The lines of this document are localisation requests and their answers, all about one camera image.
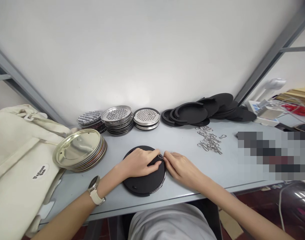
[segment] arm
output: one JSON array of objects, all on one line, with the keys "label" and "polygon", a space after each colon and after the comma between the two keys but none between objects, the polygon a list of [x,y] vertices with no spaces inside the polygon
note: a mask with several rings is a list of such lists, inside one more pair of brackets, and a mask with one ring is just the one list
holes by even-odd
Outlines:
[{"label": "arm", "polygon": [[199,191],[240,223],[257,240],[294,240],[266,218],[240,202],[219,184],[204,175],[185,156],[165,152],[167,169],[179,182]]},{"label": "arm", "polygon": [[[156,171],[161,161],[149,167],[147,165],[158,154],[160,154],[158,149],[152,152],[139,148],[134,150],[100,180],[97,187],[98,196],[102,199],[128,177],[145,176]],[[72,239],[95,207],[89,192],[84,192],[41,229],[32,240]]]}]

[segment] gold metal lid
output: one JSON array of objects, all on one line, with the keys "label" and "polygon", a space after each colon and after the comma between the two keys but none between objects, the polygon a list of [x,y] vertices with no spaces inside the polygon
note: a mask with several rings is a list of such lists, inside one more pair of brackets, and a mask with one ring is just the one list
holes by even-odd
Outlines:
[{"label": "gold metal lid", "polygon": [[75,132],[56,147],[52,160],[60,167],[78,164],[94,153],[101,138],[99,132],[94,129]]}]

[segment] watch strap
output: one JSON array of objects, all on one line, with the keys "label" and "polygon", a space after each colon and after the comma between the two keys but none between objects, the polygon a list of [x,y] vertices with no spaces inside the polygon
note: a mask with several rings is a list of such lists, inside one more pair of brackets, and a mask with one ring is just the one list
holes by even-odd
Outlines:
[{"label": "watch strap", "polygon": [[99,196],[98,196],[98,193],[97,193],[97,190],[94,189],[90,192],[90,197],[91,199],[93,200],[93,202],[96,204],[96,205],[101,205],[105,200],[106,198],[103,198],[101,199]]}]

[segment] table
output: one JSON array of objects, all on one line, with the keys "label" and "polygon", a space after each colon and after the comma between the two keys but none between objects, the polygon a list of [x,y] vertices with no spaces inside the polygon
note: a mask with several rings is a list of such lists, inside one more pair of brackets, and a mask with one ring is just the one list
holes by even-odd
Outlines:
[{"label": "table", "polygon": [[[163,154],[165,150],[178,152],[188,157],[204,174],[212,178],[229,192],[236,192],[250,188],[280,183],[282,181],[264,181],[263,165],[240,163],[243,149],[238,149],[238,140],[234,136],[238,131],[259,131],[276,135],[279,129],[263,126],[258,123],[235,123],[228,120],[211,120],[209,127],[222,139],[220,147],[223,155],[206,152],[197,147],[203,137],[197,134],[193,126],[170,127],[163,123],[149,132],[134,127],[124,136],[114,137],[103,133],[108,143],[108,149],[103,160],[89,171],[73,173],[66,171],[62,181],[54,191],[52,200],[55,204],[49,215],[41,221],[41,226],[48,223],[69,203],[82,194],[96,175],[104,176],[117,163],[122,161],[125,154],[133,147],[147,145],[159,148]],[[107,195],[106,202],[94,209],[87,221],[123,215],[145,209],[172,205],[202,199],[204,196],[177,183],[167,172],[163,186],[149,197],[137,197],[130,194],[122,184]]]}]

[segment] hand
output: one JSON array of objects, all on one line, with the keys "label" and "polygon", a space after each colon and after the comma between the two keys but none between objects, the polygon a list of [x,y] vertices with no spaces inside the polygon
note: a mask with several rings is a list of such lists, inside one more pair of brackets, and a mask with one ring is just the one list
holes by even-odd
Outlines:
[{"label": "hand", "polygon": [[159,149],[154,151],[145,151],[140,148],[136,148],[118,164],[118,167],[124,174],[125,179],[129,177],[146,176],[158,170],[161,161],[157,161],[154,165],[149,167],[147,167],[147,165],[159,154]]},{"label": "hand", "polygon": [[199,189],[205,185],[208,177],[185,156],[165,151],[163,159],[172,177],[185,186],[200,191]]}]

